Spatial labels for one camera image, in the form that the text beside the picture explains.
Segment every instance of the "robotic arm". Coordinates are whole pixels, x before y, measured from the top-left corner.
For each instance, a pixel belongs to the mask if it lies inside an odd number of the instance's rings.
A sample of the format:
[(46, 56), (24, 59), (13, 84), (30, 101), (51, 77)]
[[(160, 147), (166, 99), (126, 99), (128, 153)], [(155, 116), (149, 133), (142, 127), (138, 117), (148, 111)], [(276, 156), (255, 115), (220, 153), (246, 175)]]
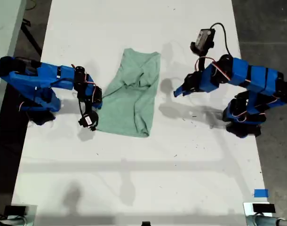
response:
[[(52, 88), (73, 88), (78, 92), (82, 118), (79, 124), (92, 131), (98, 125), (98, 115), (92, 107), (102, 107), (102, 90), (96, 86), (83, 67), (55, 66), (34, 60), (9, 56), (0, 59), (0, 78), (22, 95), (20, 111), (26, 111), (37, 125), (55, 119), (52, 114), (61, 108), (61, 101)], [(82, 112), (80, 103), (85, 103)]]
[(209, 58), (206, 54), (214, 46), (215, 30), (212, 27), (201, 30), (196, 43), (191, 43), (192, 52), (200, 57), (199, 68), (195, 66), (195, 72), (186, 76), (183, 85), (174, 91), (174, 96), (208, 93), (219, 88), (221, 83), (246, 88), (247, 91), (239, 93), (229, 102), (223, 112), (223, 121), (231, 122), (226, 127), (227, 131), (240, 138), (248, 134), (258, 136), (261, 134), (260, 124), (266, 120), (264, 112), (287, 104), (287, 82), (282, 73), (271, 68), (251, 66), (245, 60), (233, 58), (230, 53), (221, 56), (217, 62), (211, 58), (213, 62), (204, 68), (205, 58)]

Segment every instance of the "red wire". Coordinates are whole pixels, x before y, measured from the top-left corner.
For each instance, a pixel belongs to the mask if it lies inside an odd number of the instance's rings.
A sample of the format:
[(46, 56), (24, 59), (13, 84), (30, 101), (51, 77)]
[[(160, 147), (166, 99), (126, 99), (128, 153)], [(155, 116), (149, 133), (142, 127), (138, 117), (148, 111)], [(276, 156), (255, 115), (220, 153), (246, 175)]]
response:
[(211, 58), (211, 57), (207, 57), (207, 56), (201, 56), (201, 57), (199, 57), (198, 59), (197, 59), (197, 61), (196, 61), (196, 63), (195, 63), (195, 71), (197, 71), (198, 69), (197, 69), (197, 63), (198, 63), (198, 61), (201, 59), (201, 58), (206, 58), (206, 59), (211, 59), (211, 60), (213, 60), (214, 62), (215, 62), (215, 60), (213, 59), (213, 58)]

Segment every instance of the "crumpled fabric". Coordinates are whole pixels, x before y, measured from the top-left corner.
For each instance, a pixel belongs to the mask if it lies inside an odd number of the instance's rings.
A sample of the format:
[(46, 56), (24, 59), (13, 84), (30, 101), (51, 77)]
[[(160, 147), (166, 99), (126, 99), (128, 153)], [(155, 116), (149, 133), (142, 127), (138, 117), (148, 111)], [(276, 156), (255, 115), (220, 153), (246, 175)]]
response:
[(103, 96), (97, 130), (148, 137), (159, 82), (160, 54), (125, 49), (120, 67)]

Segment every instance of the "concrete floor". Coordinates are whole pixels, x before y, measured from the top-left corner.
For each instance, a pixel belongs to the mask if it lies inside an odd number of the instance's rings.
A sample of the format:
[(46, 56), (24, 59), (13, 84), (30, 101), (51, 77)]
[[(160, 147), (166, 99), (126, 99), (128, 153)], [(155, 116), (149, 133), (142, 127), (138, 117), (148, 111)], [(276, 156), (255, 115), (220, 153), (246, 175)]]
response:
[[(36, 1), (37, 7), (26, 11), (24, 17), (31, 21), (29, 30), (43, 46), (51, 0)], [(232, 3), (242, 58), (251, 65), (281, 71), (287, 80), (287, 0), (232, 0)], [(23, 33), (19, 34), (15, 56), (40, 59)], [(277, 216), (287, 219), (287, 105), (269, 110), (266, 116), (262, 135), (257, 138), (263, 178)], [(10, 203), (11, 196), (9, 191), (0, 194), (0, 212), (4, 204)]]

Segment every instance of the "white table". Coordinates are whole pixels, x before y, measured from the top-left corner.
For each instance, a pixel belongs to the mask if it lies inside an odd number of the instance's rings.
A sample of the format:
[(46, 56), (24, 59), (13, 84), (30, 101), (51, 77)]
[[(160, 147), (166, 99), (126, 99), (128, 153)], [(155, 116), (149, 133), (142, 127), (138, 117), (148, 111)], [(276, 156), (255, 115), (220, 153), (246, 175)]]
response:
[[(36, 226), (244, 225), (243, 202), (266, 201), (253, 197), (264, 188), (255, 138), (216, 118), (242, 89), (172, 92), (193, 71), (191, 41), (215, 22), (240, 57), (230, 0), (53, 0), (43, 62), (82, 65), (105, 89), (124, 48), (162, 54), (153, 127), (148, 138), (92, 133), (75, 92), (57, 89), (57, 119), (27, 130), (12, 203), (36, 205)], [(225, 51), (216, 27), (208, 55)]]
[[(0, 0), (0, 58), (14, 54), (26, 0)], [(6, 90), (0, 79), (0, 109)]]

